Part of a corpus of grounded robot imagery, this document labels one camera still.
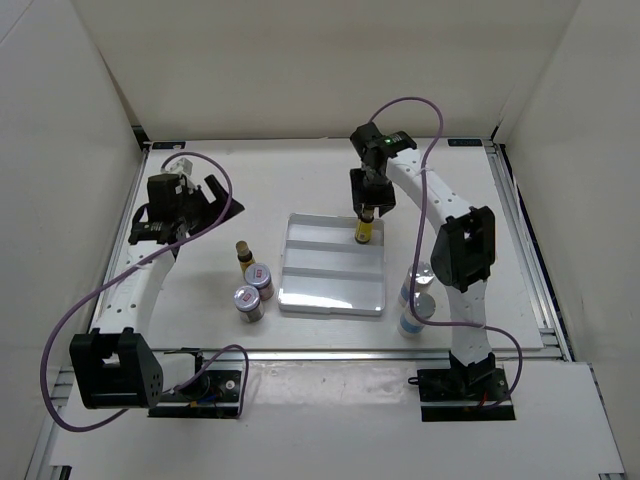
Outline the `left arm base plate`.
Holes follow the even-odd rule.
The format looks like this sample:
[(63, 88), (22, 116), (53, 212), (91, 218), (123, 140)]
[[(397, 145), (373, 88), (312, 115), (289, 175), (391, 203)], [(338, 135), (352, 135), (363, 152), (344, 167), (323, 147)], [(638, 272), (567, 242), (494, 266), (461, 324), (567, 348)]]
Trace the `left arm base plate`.
[(242, 365), (208, 369), (185, 391), (164, 393), (147, 416), (156, 419), (237, 419), (246, 387)]

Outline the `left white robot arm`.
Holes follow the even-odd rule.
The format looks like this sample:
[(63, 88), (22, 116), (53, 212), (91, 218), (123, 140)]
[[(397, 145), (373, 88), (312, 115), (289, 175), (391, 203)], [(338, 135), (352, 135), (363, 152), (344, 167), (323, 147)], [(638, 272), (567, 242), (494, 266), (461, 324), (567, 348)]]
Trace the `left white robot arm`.
[(147, 201), (135, 212), (126, 251), (130, 274), (109, 289), (91, 331), (73, 337), (69, 353), (88, 409), (153, 408), (177, 389), (186, 399), (206, 395), (210, 377), (195, 354), (157, 357), (146, 341), (161, 287), (184, 242), (243, 211), (212, 175), (209, 195), (185, 173), (147, 180)]

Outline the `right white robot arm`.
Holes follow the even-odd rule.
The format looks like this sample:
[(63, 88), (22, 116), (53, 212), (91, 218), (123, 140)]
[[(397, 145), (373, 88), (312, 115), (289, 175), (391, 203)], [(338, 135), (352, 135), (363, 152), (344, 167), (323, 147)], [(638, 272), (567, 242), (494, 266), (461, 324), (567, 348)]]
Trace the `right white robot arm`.
[(495, 370), (484, 329), (485, 292), (496, 257), (494, 213), (487, 206), (472, 206), (423, 165), (416, 142), (406, 132), (384, 135), (369, 122), (357, 127), (349, 140), (361, 162), (350, 171), (356, 241), (367, 243), (374, 218), (396, 206), (396, 187), (420, 208), (421, 221), (436, 233), (429, 264), (449, 300), (449, 387), (458, 398), (470, 400)]

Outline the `yellow bottle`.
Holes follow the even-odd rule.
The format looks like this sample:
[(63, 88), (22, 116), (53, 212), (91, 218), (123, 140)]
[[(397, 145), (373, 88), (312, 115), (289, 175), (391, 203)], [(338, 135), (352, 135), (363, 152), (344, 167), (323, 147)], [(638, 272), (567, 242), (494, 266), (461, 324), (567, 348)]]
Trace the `yellow bottle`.
[(370, 242), (373, 231), (375, 213), (373, 208), (363, 208), (358, 214), (358, 221), (354, 234), (355, 241), (359, 244)]

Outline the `yellow bottle near left arm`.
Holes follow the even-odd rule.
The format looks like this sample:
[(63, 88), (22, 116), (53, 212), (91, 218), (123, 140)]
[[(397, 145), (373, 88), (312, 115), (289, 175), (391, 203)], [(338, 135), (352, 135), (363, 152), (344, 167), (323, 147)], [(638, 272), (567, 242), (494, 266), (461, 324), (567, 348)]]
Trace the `yellow bottle near left arm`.
[(248, 267), (255, 263), (253, 252), (249, 248), (246, 241), (240, 240), (235, 244), (237, 259), (240, 264), (242, 273), (245, 273)]

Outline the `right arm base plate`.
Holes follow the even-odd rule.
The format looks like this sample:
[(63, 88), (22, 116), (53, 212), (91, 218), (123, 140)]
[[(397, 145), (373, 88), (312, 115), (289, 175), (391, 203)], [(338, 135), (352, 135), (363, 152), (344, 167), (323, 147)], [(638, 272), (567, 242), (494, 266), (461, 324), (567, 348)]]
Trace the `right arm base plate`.
[(515, 421), (505, 371), (470, 386), (454, 376), (452, 369), (420, 369), (411, 379), (418, 387), (423, 422)]

